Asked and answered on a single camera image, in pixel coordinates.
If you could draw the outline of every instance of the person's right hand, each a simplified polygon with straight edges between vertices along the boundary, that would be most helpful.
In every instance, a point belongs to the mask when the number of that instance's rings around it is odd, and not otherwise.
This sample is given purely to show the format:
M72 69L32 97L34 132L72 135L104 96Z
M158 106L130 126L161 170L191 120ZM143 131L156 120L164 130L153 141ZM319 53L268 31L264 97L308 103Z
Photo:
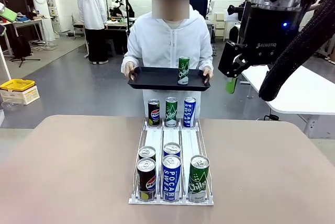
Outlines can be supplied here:
M127 62L125 65L125 76L129 77L129 72L133 71L135 69L135 64L133 62Z

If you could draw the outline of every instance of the blue can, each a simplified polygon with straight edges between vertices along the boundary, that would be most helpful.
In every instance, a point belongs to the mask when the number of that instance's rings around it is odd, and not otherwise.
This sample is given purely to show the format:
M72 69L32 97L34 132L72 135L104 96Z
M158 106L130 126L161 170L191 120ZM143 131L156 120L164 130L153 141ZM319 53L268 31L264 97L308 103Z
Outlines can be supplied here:
M163 159L163 200L178 201L180 194L180 174L182 162L177 155L167 155Z
M185 98L184 102L184 127L194 127L196 99L193 97Z
M178 157L180 157L180 145L176 144L176 143L167 143L164 147L163 147L163 157L173 154L173 155L177 155Z

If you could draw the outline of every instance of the hand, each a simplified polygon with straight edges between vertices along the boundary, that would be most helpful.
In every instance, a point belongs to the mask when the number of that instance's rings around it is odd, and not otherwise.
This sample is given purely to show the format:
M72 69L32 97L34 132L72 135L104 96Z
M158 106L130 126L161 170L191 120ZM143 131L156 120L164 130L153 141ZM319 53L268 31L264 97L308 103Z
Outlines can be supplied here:
M211 70L211 68L210 67L208 67L208 66L206 66L205 68L204 68L204 76L207 76L207 75L209 75L209 79L206 79L205 80L205 83L207 83L209 80L211 80L212 78L213 78L213 71Z
M125 65L125 76L129 77L129 72L133 71L135 69L135 64L133 62L127 62Z

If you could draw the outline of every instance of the soda can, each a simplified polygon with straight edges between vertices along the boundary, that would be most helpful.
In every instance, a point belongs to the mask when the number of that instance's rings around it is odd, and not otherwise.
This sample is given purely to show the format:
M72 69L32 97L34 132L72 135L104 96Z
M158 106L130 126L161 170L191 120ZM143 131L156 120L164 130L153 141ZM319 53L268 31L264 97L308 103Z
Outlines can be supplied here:
M206 199L209 160L202 155L191 158L188 179L188 198L192 202L203 202Z
M139 196L142 201L154 200L156 195L156 162L150 158L144 158L137 162L139 175Z
M196 99L193 97L185 98L184 102L184 127L194 127Z
M176 155L163 158L163 200L178 201L180 191L181 159Z
M138 158L144 159L144 158L150 158L156 161L156 150L154 147L142 147L138 151Z
M180 157L180 145L177 143L167 143L164 147L163 147L163 157L173 154L173 155L177 155L178 157Z
M178 65L178 84L188 84L189 58L180 57Z
M165 100L165 125L167 127L177 126L178 101L175 97L168 97Z
M159 126L159 100L151 99L148 102L149 125Z

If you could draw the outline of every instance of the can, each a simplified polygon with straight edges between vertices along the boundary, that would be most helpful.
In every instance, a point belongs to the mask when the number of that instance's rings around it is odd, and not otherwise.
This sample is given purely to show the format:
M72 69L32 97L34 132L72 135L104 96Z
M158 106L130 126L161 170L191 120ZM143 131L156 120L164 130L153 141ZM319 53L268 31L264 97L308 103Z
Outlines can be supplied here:
M178 65L178 84L188 84L189 57L180 57Z
M177 143L167 143L164 147L163 147L163 157L173 154L173 155L177 155L178 157L180 157L180 145Z
M142 201L154 200L156 195L156 162L150 158L144 158L137 162L139 175L139 196Z
M205 201L208 171L209 160L205 156L195 155L191 158L188 180L189 201Z
M149 125L159 126L159 100L151 99L148 102Z
M163 200L178 201L180 192L181 159L177 155L163 158Z
M196 99L187 97L184 101L184 127L194 127Z
M156 150L154 147L142 147L138 151L138 158L144 159L144 158L150 158L156 161Z
M165 125L167 127L177 126L178 101L175 97L168 97L165 100Z

